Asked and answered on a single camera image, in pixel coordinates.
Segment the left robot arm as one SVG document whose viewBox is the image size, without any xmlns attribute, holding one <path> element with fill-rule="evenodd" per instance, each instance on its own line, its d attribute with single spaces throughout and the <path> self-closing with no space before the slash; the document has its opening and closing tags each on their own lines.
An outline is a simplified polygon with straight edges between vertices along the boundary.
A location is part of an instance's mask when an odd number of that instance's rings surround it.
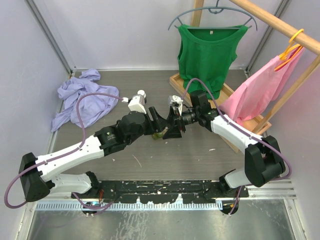
<svg viewBox="0 0 320 240">
<path fill-rule="evenodd" d="M 154 107 L 149 113 L 131 111 L 116 124 L 103 127 L 80 145 L 73 145 L 51 154 L 25 154 L 19 167 L 20 182 L 26 202 L 35 202 L 56 191 L 58 175 L 87 161 L 122 151 L 141 136 L 162 132 L 167 120 Z"/>
</svg>

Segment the clear pill bottle orange cap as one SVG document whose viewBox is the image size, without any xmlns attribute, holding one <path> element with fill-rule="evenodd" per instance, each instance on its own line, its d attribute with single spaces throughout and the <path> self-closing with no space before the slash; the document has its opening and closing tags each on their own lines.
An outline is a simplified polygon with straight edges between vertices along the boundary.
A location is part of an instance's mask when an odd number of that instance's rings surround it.
<svg viewBox="0 0 320 240">
<path fill-rule="evenodd" d="M 168 131 L 168 127 L 165 127 L 165 129 L 161 132 L 162 134 L 165 134 Z"/>
</svg>

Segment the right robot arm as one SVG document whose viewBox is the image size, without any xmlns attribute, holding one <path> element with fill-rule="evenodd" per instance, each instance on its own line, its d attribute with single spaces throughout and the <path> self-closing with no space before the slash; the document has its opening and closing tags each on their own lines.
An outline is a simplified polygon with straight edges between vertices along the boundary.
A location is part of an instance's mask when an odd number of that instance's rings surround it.
<svg viewBox="0 0 320 240">
<path fill-rule="evenodd" d="M 198 123 L 231 142 L 244 154 L 243 168 L 219 177 L 219 191 L 223 196 L 231 197 L 241 186 L 261 187 L 286 171 L 285 161 L 280 156 L 280 148 L 274 137 L 262 137 L 237 124 L 213 108 L 204 91 L 192 92 L 191 107 L 186 111 L 183 111 L 183 100 L 179 96 L 169 96 L 168 102 L 168 129 L 163 135 L 164 139 L 180 138 L 187 125 Z"/>
</svg>

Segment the green pill organizer box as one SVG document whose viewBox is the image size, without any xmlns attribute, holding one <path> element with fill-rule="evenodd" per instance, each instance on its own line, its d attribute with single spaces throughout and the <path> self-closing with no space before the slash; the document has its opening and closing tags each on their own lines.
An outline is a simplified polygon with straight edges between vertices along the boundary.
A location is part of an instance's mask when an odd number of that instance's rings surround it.
<svg viewBox="0 0 320 240">
<path fill-rule="evenodd" d="M 163 133 L 162 132 L 156 132 L 152 135 L 152 138 L 154 140 L 158 140 L 158 139 L 161 139 L 163 137 Z"/>
</svg>

